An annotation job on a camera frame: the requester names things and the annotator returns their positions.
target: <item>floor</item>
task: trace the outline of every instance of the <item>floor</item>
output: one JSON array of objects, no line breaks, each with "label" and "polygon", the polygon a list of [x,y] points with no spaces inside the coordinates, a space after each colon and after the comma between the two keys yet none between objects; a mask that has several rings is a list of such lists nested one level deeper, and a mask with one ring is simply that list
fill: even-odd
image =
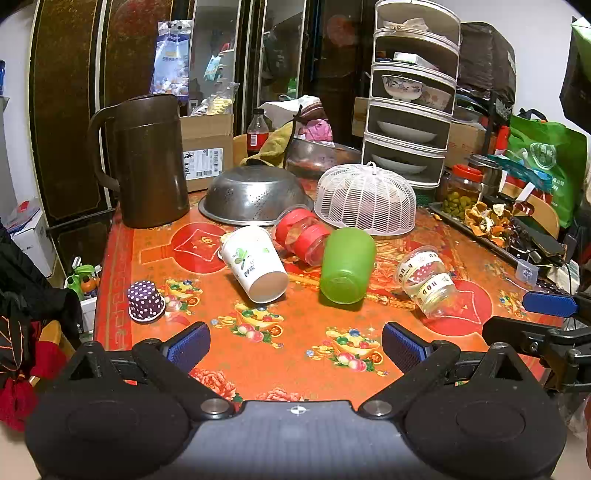
[{"label": "floor", "polygon": [[[585,460],[585,442],[569,435],[566,448],[552,475],[553,480],[589,480],[591,472]],[[22,434],[0,423],[0,478],[38,480],[39,473]]]}]

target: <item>white paper cup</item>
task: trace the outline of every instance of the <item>white paper cup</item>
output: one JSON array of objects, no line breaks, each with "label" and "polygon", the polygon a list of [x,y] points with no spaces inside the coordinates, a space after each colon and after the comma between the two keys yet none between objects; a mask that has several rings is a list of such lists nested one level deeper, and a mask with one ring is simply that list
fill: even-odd
[{"label": "white paper cup", "polygon": [[221,252],[224,262],[253,302],[269,303],[287,290],[289,277],[264,228],[239,228],[223,243]]}]

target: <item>white mesh food cover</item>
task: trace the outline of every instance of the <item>white mesh food cover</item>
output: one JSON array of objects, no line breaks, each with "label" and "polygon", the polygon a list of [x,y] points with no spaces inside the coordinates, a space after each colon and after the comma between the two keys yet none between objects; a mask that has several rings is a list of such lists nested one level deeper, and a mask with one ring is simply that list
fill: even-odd
[{"label": "white mesh food cover", "polygon": [[314,211],[337,227],[371,235],[402,235],[414,228],[417,198],[397,173],[367,165],[338,165],[318,181]]}]

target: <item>black bag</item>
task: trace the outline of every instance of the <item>black bag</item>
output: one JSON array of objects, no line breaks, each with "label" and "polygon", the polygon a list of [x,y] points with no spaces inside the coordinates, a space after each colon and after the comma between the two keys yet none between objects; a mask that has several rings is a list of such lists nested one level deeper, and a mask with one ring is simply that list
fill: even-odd
[{"label": "black bag", "polygon": [[495,92],[507,106],[515,103],[515,50],[487,23],[462,23],[459,88],[486,100]]},{"label": "black bag", "polygon": [[581,66],[574,34],[570,38],[569,60],[560,92],[560,103],[566,118],[586,132],[591,132],[591,82]]},{"label": "black bag", "polygon": [[72,347],[80,346],[82,307],[76,292],[53,288],[0,223],[0,316],[26,326],[58,320]]}]

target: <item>green tote bag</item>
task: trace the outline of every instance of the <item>green tote bag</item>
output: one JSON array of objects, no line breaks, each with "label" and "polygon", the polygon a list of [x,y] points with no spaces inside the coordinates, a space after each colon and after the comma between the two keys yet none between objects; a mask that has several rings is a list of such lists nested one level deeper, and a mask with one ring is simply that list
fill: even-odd
[{"label": "green tote bag", "polygon": [[[523,116],[531,117],[531,112]],[[525,165],[552,175],[552,207],[560,226],[570,226],[580,202],[587,167],[587,139],[556,122],[511,117],[508,149],[523,158]]]}]

